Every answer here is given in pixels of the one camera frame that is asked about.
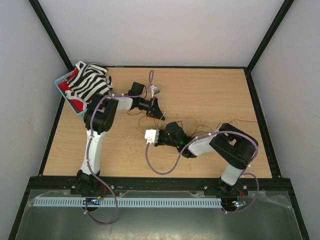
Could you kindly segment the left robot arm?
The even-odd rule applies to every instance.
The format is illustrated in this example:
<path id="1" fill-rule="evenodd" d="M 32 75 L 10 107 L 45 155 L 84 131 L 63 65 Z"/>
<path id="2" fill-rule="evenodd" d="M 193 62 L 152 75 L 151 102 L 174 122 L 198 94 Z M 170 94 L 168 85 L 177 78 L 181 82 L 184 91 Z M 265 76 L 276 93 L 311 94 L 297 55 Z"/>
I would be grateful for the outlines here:
<path id="1" fill-rule="evenodd" d="M 143 94 L 151 90 L 151 98 L 145 99 Z M 104 138 L 111 129 L 116 111 L 130 111 L 138 108 L 145 111 L 146 116 L 153 119 L 161 119 L 163 113 L 158 104 L 156 94 L 160 93 L 159 87 L 134 82 L 127 94 L 115 95 L 95 93 L 83 117 L 87 138 L 84 160 L 77 179 L 82 183 L 82 188 L 89 194 L 96 193 L 100 188 L 100 181 L 95 178 L 100 174 L 100 157 Z"/>

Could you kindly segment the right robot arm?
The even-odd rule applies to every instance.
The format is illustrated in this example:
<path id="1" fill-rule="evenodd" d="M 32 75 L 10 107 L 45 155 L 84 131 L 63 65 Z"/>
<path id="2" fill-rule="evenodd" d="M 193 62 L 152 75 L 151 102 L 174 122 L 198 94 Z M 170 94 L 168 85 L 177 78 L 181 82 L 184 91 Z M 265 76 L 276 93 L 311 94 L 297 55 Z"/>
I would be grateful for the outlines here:
<path id="1" fill-rule="evenodd" d="M 144 138 L 148 146 L 170 146 L 178 151 L 179 157 L 187 159 L 211 152 L 219 154 L 227 162 L 218 182 L 218 189 L 225 195 L 236 189 L 239 177 L 259 151 L 256 139 L 229 123 L 206 135 L 191 136 L 174 121 L 165 129 L 146 130 Z"/>

